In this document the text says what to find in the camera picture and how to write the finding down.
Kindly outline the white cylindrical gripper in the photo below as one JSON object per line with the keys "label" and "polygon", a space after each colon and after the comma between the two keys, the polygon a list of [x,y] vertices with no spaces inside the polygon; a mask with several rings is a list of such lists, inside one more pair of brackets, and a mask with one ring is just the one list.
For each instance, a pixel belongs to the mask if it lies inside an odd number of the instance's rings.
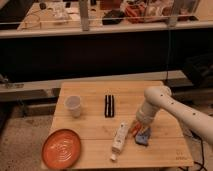
{"label": "white cylindrical gripper", "polygon": [[136,112],[136,119],[143,125],[150,125],[155,118],[158,108],[149,102],[144,102]]}

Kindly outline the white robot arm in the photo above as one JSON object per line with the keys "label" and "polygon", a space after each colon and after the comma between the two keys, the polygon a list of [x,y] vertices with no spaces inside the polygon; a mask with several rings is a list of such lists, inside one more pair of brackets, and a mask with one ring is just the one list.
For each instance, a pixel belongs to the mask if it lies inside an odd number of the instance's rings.
{"label": "white robot arm", "polygon": [[157,112],[164,109],[213,146],[213,117],[176,101],[171,95],[167,86],[146,88],[144,102],[136,112],[137,120],[143,127],[150,126]]}

